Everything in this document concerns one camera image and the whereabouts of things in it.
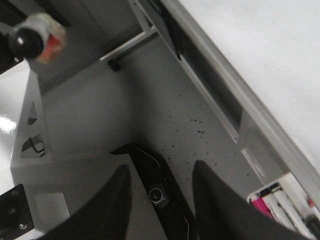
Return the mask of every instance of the white countertop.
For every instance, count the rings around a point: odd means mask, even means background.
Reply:
[[[179,1],[320,173],[320,1]]]

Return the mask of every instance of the black bracket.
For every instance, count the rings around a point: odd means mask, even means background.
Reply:
[[[14,240],[32,229],[26,192],[19,184],[0,196],[0,239]]]

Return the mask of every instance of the gray surface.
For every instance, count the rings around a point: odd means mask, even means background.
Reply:
[[[145,144],[165,157],[192,210],[196,160],[206,161],[244,198],[261,187],[159,38],[120,64],[122,70],[113,72],[97,62],[44,95],[56,159],[75,152],[109,152],[130,142]]]

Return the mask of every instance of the pink marker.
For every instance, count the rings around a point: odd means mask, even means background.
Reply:
[[[258,194],[253,195],[250,198],[250,202],[261,213],[263,213],[264,215],[268,216],[271,219],[274,219],[274,217],[272,216],[272,214],[270,212],[270,209],[267,207],[267,205],[265,204],[262,197],[260,197]]]

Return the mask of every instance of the metal bar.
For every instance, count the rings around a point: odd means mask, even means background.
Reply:
[[[142,30],[145,33],[149,33],[151,31],[151,27],[146,19],[146,16],[142,12],[141,8],[137,5],[136,0],[128,0],[132,11],[138,20]]]
[[[225,113],[221,110],[218,103],[215,101],[213,96],[210,94],[206,86],[202,83],[201,79],[197,76],[197,74],[194,72],[194,70],[191,68],[191,66],[188,64],[188,62],[185,60],[183,56],[181,56],[181,61],[178,61],[186,74],[189,76],[195,87],[198,89],[198,91],[202,94],[203,98],[206,100],[206,102],[211,107],[212,111],[216,115],[216,117],[219,119],[219,121],[222,123],[226,131],[229,133],[233,141],[237,141],[238,139],[238,132],[232,125],[232,123],[229,121]]]
[[[151,27],[149,33],[142,32],[139,35],[133,37],[129,41],[125,42],[121,46],[117,47],[116,49],[112,50],[111,52],[107,53],[106,55],[100,57],[100,61],[103,60],[110,60],[114,59],[121,54],[123,54],[125,51],[129,50],[130,48],[134,47],[135,45],[141,43],[143,40],[147,39],[151,35],[155,34],[157,32],[156,28],[153,26]]]

